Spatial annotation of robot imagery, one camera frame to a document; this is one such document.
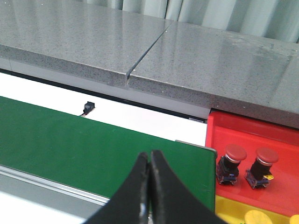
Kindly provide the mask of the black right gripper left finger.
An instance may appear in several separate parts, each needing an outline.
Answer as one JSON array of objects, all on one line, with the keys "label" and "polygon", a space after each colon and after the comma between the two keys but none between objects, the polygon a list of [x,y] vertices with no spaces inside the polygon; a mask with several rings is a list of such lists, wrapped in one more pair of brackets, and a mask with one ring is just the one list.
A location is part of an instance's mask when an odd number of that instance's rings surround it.
[{"label": "black right gripper left finger", "polygon": [[86,224],[147,224],[149,215],[148,156],[139,153],[123,184]]}]

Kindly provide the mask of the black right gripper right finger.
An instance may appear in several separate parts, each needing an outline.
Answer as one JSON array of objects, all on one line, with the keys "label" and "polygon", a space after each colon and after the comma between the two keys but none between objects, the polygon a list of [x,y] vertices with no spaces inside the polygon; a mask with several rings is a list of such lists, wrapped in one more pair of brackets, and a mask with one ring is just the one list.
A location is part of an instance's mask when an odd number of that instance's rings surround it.
[{"label": "black right gripper right finger", "polygon": [[160,150],[151,152],[149,194],[155,224],[224,224],[181,182]]}]

